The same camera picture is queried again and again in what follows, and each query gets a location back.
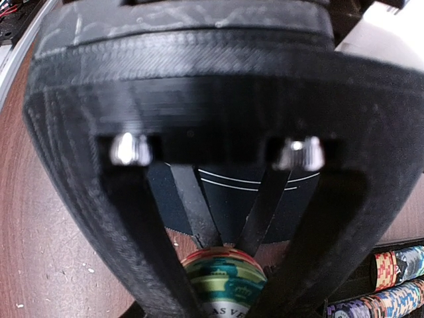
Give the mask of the poker chip row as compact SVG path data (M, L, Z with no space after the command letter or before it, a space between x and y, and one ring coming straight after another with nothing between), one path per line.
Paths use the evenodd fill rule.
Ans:
M327 306L327 317L405 317L423 306L423 278L358 299Z
M374 290L398 286L423 275L423 245L377 253L373 261Z

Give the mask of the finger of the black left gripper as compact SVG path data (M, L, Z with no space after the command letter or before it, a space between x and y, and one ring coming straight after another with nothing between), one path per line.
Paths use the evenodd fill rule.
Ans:
M191 228L194 243L198 248L222 246L221 234L209 208L197 167L171 165L170 170Z
M262 244L292 172L266 170L238 237L238 249L254 257Z

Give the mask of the aluminium front rail base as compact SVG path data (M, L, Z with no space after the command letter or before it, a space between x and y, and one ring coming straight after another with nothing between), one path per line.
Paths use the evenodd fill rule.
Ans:
M12 82L23 59L33 43L43 18L55 7L61 5L61 1L49 0L43 4L29 23L16 44L1 47L1 109L3 108Z

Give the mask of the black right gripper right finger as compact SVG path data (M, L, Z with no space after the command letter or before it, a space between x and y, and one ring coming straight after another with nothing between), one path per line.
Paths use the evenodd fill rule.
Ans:
M311 317L367 256L423 173L423 73L363 59L259 77L270 132L316 136L319 183L250 317Z

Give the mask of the left inner poker chip row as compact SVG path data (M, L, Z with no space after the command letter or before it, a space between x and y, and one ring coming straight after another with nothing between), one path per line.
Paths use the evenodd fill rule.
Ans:
M327 317L405 317L423 306L423 278L358 299L327 306Z

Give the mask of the left outer poker chip row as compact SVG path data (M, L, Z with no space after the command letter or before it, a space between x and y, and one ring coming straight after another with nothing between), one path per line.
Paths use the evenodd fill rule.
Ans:
M373 261L374 290L398 286L423 275L423 245L377 253Z

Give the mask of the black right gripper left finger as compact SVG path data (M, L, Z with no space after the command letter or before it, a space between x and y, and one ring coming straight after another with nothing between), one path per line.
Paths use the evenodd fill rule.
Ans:
M85 105L28 93L28 133L77 226L148 317L197 317L199 302L170 242L144 168L109 161Z

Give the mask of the round black poker mat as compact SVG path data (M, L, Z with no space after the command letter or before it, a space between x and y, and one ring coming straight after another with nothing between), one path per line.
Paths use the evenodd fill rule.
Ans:
M199 175L223 242L234 244L258 194L264 169L202 166ZM148 179L164 225L191 235L170 166L166 163L153 166ZM283 242L293 237L318 181L317 172L295 170L291 173L264 243Z

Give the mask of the black poker chip case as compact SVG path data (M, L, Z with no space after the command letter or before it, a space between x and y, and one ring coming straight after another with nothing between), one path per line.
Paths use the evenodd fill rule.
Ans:
M423 245L423 239L417 238L412 240L405 240L399 242L391 242L377 246L372 252L362 261L360 266L349 276L348 280L341 285L329 298L327 298L324 304L319 309L319 313L322 317L327 317L327 306L336 305L338 303L344 303L354 299L358 299L364 296L372 295L380 291L375 291L375 282L372 277L372 265L374 264L374 255L381 252L387 252L390 250L400 250L403 248ZM411 312L405 317L422 317L423 306L415 311Z

